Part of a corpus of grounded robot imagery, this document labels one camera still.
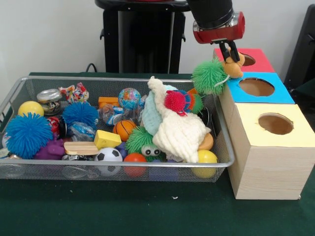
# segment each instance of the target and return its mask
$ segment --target yellow ball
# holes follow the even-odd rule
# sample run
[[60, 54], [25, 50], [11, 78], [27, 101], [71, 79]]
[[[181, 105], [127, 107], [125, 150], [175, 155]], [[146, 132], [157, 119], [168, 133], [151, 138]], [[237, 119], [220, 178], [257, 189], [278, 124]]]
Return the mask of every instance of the yellow ball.
[[31, 112], [32, 114], [38, 114], [43, 116], [44, 115], [44, 109], [43, 107], [38, 103], [34, 101], [28, 101], [23, 103], [18, 111], [18, 115], [23, 116], [23, 114], [28, 115], [28, 113]]
[[[198, 151], [199, 163], [218, 163], [217, 156], [208, 150]], [[216, 168], [193, 167], [192, 172], [199, 178], [211, 178], [216, 174]]]

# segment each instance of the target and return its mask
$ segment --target light blue knitted toy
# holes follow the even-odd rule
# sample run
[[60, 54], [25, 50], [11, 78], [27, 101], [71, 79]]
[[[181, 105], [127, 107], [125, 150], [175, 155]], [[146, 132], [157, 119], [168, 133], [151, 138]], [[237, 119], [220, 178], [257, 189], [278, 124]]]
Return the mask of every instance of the light blue knitted toy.
[[[164, 87], [166, 90], [177, 90], [177, 88], [171, 85], [164, 85]], [[162, 123], [162, 117], [156, 109], [154, 93], [152, 91], [149, 92], [146, 99], [142, 113], [142, 121], [148, 133], [153, 136], [158, 132], [159, 125]]]

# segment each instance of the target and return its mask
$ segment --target white wall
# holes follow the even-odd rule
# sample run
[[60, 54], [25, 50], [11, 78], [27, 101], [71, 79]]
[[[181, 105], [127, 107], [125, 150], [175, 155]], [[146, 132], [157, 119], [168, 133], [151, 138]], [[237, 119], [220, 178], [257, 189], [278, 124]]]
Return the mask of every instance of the white wall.
[[[238, 47], [262, 48], [284, 79], [308, 5], [313, 0], [233, 0], [242, 10], [246, 32]], [[193, 38], [186, 13], [186, 43], [180, 73], [191, 73], [212, 57], [213, 46]], [[31, 71], [81, 72], [94, 62], [105, 70], [102, 9], [93, 0], [0, 1], [0, 100], [16, 79]]]

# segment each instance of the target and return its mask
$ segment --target wooden box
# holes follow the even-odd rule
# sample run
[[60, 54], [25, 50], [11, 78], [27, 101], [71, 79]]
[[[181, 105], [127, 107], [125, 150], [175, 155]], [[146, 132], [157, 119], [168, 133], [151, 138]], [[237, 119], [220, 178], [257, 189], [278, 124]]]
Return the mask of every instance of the wooden box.
[[[243, 72], [275, 72], [264, 52], [259, 48], [238, 48], [241, 54], [245, 56], [245, 63], [242, 66]], [[221, 50], [215, 48], [214, 57], [223, 60]]]
[[236, 102], [294, 104], [276, 73], [244, 72], [242, 78], [226, 82], [219, 99], [228, 128]]
[[229, 132], [236, 199], [299, 198], [315, 163], [315, 134], [297, 105], [236, 103]]

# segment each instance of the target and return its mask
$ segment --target pink spiky ball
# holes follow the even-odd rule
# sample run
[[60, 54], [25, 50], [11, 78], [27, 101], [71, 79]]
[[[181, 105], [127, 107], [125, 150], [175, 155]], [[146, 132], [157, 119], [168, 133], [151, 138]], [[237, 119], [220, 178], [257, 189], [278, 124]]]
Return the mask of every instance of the pink spiky ball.
[[186, 106], [185, 95], [179, 91], [168, 90], [166, 91], [164, 105], [166, 108], [177, 113], [183, 112]]

